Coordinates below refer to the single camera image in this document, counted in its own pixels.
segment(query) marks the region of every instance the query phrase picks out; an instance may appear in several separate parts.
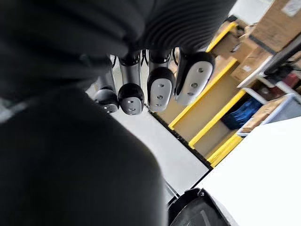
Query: black sleeve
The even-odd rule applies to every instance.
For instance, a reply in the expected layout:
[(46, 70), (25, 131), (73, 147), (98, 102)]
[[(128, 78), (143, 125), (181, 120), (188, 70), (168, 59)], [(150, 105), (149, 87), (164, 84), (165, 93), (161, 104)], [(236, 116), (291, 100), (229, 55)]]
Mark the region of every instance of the black sleeve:
[(0, 125), (0, 178), (1, 225), (165, 225), (155, 158), (80, 89)]

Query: yellow shelf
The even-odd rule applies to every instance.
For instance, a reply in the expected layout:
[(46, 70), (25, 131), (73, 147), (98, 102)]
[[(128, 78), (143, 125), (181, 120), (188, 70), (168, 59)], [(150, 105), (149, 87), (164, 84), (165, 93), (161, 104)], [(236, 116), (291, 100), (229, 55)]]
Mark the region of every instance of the yellow shelf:
[(229, 32), (231, 31), (234, 27), (237, 26), (237, 23), (235, 22), (231, 22), (225, 30), (223, 30), (214, 40), (212, 40), (212, 42), (210, 43), (210, 45), (208, 46), (206, 52), (210, 52), (218, 43), (220, 40), (222, 40), (222, 38)]
[(227, 73), (230, 68), (237, 62), (236, 59), (232, 59), (228, 65), (205, 87), (201, 94), (196, 100), (189, 106), (185, 107), (184, 110), (168, 125), (170, 129), (174, 130), (175, 124), (198, 102), (205, 96), (205, 94)]
[(210, 121), (201, 131), (189, 142), (189, 146), (194, 146), (211, 128), (236, 104), (246, 92), (240, 90)]
[(242, 138), (236, 133), (223, 143), (207, 160), (215, 167), (220, 163), (240, 142)]

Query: white table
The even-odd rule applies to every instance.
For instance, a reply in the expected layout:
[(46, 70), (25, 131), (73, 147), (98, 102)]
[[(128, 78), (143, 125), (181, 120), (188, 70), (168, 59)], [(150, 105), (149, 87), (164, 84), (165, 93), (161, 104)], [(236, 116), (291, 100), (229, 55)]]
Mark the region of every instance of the white table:
[(301, 225), (301, 117), (257, 127), (198, 185), (240, 226)]

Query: screw hole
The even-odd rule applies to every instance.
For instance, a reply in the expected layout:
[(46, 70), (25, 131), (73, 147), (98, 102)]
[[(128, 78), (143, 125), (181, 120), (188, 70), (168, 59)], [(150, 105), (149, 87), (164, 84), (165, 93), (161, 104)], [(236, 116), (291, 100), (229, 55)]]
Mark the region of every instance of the screw hole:
[(191, 87), (196, 88), (196, 87), (198, 87), (198, 84), (197, 83), (193, 83), (193, 84), (191, 84)]

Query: wall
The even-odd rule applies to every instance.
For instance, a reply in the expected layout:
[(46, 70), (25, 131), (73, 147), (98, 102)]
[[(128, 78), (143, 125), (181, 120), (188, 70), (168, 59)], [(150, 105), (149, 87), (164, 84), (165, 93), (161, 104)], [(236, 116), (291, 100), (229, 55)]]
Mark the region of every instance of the wall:
[(235, 15), (248, 24), (258, 22), (268, 10), (272, 0), (237, 0), (229, 15)]

